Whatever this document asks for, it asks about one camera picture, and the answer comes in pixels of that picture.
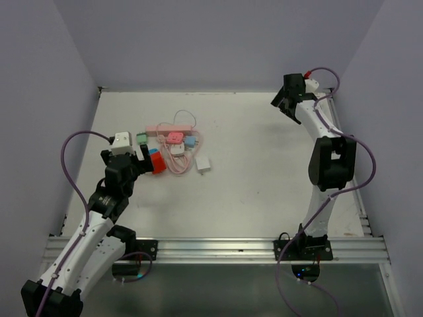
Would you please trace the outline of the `red cube adapter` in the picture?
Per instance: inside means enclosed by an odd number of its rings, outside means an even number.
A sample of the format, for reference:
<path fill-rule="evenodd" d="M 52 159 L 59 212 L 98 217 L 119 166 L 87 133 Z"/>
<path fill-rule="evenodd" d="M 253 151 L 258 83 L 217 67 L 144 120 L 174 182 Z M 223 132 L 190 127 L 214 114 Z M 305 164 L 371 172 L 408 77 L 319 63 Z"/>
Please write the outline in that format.
<path fill-rule="evenodd" d="M 152 174 L 160 174 L 167 169 L 166 162 L 160 152 L 150 154 L 150 158 L 153 165 Z"/>

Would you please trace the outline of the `green plug adapter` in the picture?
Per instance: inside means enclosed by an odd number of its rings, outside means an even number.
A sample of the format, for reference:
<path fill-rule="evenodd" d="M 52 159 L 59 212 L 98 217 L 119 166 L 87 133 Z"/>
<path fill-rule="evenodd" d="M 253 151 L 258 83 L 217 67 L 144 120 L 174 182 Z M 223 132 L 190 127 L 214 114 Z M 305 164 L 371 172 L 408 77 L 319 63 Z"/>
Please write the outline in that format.
<path fill-rule="evenodd" d="M 148 136 L 146 133 L 138 133 L 135 139 L 138 145 L 146 145 L 148 143 Z"/>

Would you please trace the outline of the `white plug adapter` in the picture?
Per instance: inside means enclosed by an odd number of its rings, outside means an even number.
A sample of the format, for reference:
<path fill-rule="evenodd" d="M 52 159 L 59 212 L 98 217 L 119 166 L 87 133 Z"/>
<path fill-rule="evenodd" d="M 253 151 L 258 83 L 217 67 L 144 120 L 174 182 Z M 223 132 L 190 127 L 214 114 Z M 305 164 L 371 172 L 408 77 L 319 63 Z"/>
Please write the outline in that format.
<path fill-rule="evenodd" d="M 172 144 L 169 147 L 170 154 L 174 157 L 180 157 L 185 154 L 185 146 L 181 144 Z"/>

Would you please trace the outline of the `pink power strip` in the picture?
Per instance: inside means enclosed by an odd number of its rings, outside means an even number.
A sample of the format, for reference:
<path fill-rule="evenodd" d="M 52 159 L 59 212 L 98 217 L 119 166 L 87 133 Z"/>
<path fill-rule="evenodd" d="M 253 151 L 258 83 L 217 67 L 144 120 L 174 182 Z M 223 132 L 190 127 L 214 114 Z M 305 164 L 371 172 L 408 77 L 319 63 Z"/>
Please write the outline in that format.
<path fill-rule="evenodd" d="M 183 133 L 184 135 L 191 135 L 193 131 L 193 127 L 191 125 L 148 125 L 145 127 L 145 133 L 150 136 L 154 137 L 157 135 L 164 135 L 167 136 L 170 133 Z"/>

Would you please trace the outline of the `pink plug adapter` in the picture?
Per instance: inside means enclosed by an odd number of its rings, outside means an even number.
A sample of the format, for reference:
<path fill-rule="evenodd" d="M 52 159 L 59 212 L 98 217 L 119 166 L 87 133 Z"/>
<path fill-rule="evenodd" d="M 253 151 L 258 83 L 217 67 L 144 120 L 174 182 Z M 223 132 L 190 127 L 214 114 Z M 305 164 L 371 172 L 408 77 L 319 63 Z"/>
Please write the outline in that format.
<path fill-rule="evenodd" d="M 167 135 L 166 143 L 170 145 L 179 145 L 184 142 L 184 134 L 182 132 L 170 132 Z"/>

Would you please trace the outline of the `light blue plug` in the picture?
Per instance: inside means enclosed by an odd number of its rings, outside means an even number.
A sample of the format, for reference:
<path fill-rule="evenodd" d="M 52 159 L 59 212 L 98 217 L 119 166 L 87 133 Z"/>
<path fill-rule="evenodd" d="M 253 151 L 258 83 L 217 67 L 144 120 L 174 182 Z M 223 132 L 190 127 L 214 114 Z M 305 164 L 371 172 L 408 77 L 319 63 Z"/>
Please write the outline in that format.
<path fill-rule="evenodd" d="M 193 149 L 196 145 L 198 145 L 198 140 L 196 136 L 189 135 L 184 138 L 184 146 Z"/>

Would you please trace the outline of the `white usb charger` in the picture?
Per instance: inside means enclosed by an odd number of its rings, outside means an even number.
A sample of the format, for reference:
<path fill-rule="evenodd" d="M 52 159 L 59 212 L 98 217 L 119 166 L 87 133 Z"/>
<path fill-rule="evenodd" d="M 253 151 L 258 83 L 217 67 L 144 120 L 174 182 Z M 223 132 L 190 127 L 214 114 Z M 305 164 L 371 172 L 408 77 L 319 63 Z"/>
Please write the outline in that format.
<path fill-rule="evenodd" d="M 209 172 L 212 169 L 209 158 L 206 156 L 196 157 L 196 169 L 200 174 Z"/>

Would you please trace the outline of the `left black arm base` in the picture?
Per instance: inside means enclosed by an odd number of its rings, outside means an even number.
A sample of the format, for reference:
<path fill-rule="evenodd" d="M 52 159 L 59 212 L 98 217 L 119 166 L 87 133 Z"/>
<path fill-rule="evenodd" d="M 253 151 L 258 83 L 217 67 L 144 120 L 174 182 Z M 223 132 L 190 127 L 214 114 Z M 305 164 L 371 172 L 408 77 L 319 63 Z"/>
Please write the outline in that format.
<path fill-rule="evenodd" d="M 138 282 L 149 275 L 157 259 L 157 240 L 136 240 L 132 249 L 112 265 L 112 276 L 122 284 Z"/>

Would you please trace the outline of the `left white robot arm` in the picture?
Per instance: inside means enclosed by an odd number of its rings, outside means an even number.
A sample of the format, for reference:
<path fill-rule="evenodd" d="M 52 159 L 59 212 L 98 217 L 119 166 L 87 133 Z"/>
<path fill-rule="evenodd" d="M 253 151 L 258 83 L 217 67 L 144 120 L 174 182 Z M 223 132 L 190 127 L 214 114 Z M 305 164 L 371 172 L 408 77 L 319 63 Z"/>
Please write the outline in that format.
<path fill-rule="evenodd" d="M 87 214 L 53 264 L 21 289 L 28 316 L 80 316 L 85 297 L 114 262 L 155 260 L 137 248 L 133 230 L 116 223 L 129 204 L 137 178 L 153 171 L 147 145 L 140 150 L 143 160 L 131 153 L 101 152 L 105 177 L 89 198 Z"/>

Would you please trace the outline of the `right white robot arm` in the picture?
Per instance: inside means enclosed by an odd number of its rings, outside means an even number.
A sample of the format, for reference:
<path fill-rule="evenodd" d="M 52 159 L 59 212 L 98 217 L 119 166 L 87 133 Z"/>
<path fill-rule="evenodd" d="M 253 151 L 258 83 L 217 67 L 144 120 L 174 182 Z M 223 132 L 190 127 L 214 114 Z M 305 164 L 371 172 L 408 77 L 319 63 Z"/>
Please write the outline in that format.
<path fill-rule="evenodd" d="M 284 75 L 282 88 L 271 105 L 302 125 L 314 142 L 308 166 L 313 191 L 307 215 L 299 228 L 305 237 L 294 244 L 297 256 L 306 260 L 318 251 L 314 238 L 328 233 L 335 193 L 343 190 L 354 176 L 356 142 L 342 136 L 323 113 L 318 97 L 301 73 Z"/>

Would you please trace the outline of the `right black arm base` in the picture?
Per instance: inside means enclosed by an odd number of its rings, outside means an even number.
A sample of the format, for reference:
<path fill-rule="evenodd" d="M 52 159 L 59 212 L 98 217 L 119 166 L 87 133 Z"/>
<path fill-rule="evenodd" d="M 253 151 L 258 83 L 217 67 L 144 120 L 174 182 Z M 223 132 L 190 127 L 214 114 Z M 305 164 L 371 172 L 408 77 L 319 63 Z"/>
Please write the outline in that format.
<path fill-rule="evenodd" d="M 282 250 L 286 251 L 281 257 L 282 262 L 306 262 L 306 264 L 292 264 L 294 276 L 306 282 L 315 282 L 320 275 L 320 263 L 333 261 L 332 246 L 325 234 L 320 237 L 308 236 L 302 233 L 299 238 L 291 242 L 288 233 L 282 232 L 273 242 L 274 257 L 278 261 Z"/>

